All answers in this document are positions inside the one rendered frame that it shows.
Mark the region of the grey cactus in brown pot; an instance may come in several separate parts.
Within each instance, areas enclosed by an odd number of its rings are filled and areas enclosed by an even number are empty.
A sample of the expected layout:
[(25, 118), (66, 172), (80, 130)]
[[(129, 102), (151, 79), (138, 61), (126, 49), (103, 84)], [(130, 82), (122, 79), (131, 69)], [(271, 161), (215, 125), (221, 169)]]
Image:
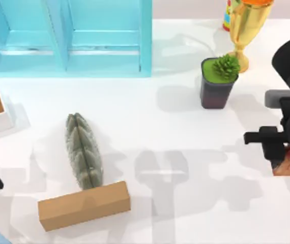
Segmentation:
[(79, 192), (38, 202), (39, 221), (52, 231), (90, 220), (130, 211), (131, 199), (125, 181), (104, 185), (104, 169), (95, 135), (80, 114), (66, 120), (66, 148)]

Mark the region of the orange ball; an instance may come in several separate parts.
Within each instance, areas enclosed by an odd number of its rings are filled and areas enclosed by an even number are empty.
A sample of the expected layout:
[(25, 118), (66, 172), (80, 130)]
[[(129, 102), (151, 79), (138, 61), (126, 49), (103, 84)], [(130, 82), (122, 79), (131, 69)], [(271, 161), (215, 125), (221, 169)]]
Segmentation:
[(245, 4), (263, 6), (273, 3), (274, 0), (241, 0)]

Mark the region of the gold trophy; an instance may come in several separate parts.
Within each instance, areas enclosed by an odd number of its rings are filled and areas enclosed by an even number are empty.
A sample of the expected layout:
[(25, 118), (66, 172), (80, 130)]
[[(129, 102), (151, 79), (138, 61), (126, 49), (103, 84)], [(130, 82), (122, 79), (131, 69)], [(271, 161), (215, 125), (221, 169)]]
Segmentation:
[(230, 15), (230, 39), (235, 49), (229, 55), (238, 59), (240, 73), (249, 68), (249, 59), (244, 54), (244, 49), (259, 33), (271, 12), (273, 3), (257, 6), (245, 4), (240, 0)]

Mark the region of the green plant in dark pot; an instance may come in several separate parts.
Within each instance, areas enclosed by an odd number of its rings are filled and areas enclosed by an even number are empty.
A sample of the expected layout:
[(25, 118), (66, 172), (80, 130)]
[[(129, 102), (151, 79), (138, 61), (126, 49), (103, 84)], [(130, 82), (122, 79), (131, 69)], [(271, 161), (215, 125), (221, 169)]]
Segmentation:
[(239, 77), (240, 65), (229, 54), (201, 62), (200, 100), (205, 109), (223, 109)]

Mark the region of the red and yellow bottle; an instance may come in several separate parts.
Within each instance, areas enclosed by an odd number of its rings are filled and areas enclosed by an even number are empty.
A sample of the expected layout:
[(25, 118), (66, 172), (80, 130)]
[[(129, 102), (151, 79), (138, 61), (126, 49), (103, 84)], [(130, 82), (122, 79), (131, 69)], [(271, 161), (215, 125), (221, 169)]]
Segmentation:
[(227, 0), (227, 5), (224, 12), (224, 19), (222, 24), (223, 29), (227, 32), (230, 30), (230, 15), (232, 13), (232, 10), (233, 10), (233, 0)]

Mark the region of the light blue rack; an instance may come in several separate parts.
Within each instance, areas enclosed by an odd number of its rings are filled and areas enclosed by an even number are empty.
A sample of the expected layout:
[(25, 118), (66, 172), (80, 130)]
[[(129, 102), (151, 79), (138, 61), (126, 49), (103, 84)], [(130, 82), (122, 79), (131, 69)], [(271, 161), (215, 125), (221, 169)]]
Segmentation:
[(0, 0), (0, 77), (149, 77), (152, 0)]

